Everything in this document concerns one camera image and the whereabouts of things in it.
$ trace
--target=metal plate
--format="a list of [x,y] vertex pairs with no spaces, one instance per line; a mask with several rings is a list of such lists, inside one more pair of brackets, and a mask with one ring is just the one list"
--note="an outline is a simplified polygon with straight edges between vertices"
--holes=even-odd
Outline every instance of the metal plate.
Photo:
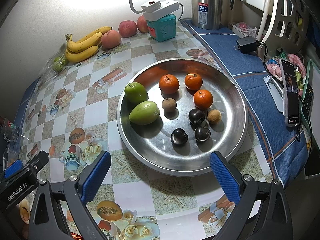
[[[188,119],[195,108],[193,94],[188,91],[184,79],[188,73],[198,73],[203,79],[201,89],[213,95],[211,109],[218,109],[222,120],[210,125],[211,138],[198,143]],[[180,83],[179,90],[165,95],[158,82],[163,75],[173,74]],[[244,96],[238,85],[213,65],[195,59],[172,58],[158,61],[137,73],[130,82],[141,83],[160,109],[159,118],[149,125],[135,125],[129,121],[133,106],[125,98],[124,91],[119,99],[117,125],[120,136],[129,151],[146,166],[172,176],[196,176],[211,171],[210,154],[219,150],[230,160],[241,147],[248,126],[248,111]],[[164,98],[174,98],[177,109],[165,114],[161,103]],[[189,136],[182,147],[172,145],[170,136],[174,129],[183,128]]]

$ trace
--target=cable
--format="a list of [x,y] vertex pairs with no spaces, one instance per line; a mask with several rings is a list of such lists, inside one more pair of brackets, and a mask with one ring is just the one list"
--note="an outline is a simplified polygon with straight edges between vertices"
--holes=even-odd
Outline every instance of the cable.
[[310,119],[309,113],[308,113],[308,124],[310,128],[310,151],[309,151],[309,156],[310,156],[311,149],[312,149],[312,127],[311,127],[311,119]]
[[178,3],[178,4],[181,5],[181,14],[180,14],[180,16],[178,18],[178,20],[180,20],[180,18],[182,17],[182,14],[183,14],[183,5],[182,5],[182,3]]
[[130,4],[130,8],[134,13],[143,13],[145,10],[141,10],[141,11],[136,11],[133,7],[133,3],[132,0],[129,0],[129,4]]
[[[263,42],[263,41],[256,41],[258,44],[262,45],[265,47],[265,51],[264,51],[264,57],[263,57],[263,67],[264,69],[266,70],[266,72],[271,76],[273,77],[273,75],[270,73],[270,71],[268,70],[267,68],[267,65],[265,63],[266,59],[267,59],[267,55],[268,55],[268,47],[267,45]],[[274,78],[274,80],[279,84],[281,85],[281,87],[283,87],[283,82],[281,82],[280,80],[278,80],[277,78]]]

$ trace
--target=plastic bag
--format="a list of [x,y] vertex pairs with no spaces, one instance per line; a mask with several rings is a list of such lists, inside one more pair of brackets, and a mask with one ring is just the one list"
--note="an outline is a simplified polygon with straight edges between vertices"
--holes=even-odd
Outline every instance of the plastic bag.
[[236,24],[236,26],[241,30],[242,33],[252,36],[255,40],[257,39],[257,28],[255,27],[254,29],[251,28],[249,25],[247,25],[244,22],[239,22]]
[[66,59],[64,52],[65,48],[61,49],[59,52],[57,52],[48,59],[48,61],[39,73],[39,81],[36,85],[34,93],[30,96],[30,98],[36,96],[38,92],[42,89],[44,84],[50,82],[59,73],[63,72],[66,68],[68,68],[67,64],[69,61]]

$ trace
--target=apple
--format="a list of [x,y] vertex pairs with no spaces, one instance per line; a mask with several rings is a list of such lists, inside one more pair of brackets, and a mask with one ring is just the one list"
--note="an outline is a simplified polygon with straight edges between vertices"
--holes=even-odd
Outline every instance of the apple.
[[149,32],[147,21],[146,21],[146,19],[144,18],[143,15],[141,15],[141,16],[138,18],[137,28],[138,28],[138,30],[139,30],[141,33],[148,33],[148,32]]
[[112,49],[121,42],[121,36],[116,30],[108,31],[101,37],[101,43],[104,49]]
[[137,25],[134,21],[123,21],[119,24],[119,33],[123,38],[129,38],[137,33]]
[[138,82],[127,84],[124,88],[124,94],[126,98],[135,105],[149,99],[148,92],[146,91],[144,86]]
[[69,147],[69,150],[68,150],[69,153],[76,153],[76,151],[77,151],[77,148],[75,145],[71,145]]

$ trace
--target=screw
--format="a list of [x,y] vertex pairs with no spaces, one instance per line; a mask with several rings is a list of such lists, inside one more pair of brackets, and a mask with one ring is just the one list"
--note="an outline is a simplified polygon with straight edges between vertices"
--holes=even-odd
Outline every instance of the screw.
[[71,175],[71,176],[69,177],[69,179],[70,179],[71,181],[75,181],[75,180],[78,179],[78,176],[77,176],[77,175]]
[[243,178],[244,178],[244,180],[246,180],[246,181],[252,180],[252,177],[251,177],[251,175],[249,175],[249,174],[245,174],[245,175],[243,176]]
[[276,185],[280,185],[280,184],[281,184],[281,180],[279,180],[279,179],[274,179],[274,183],[275,183]]
[[40,179],[39,180],[40,185],[45,185],[47,183],[46,179]]

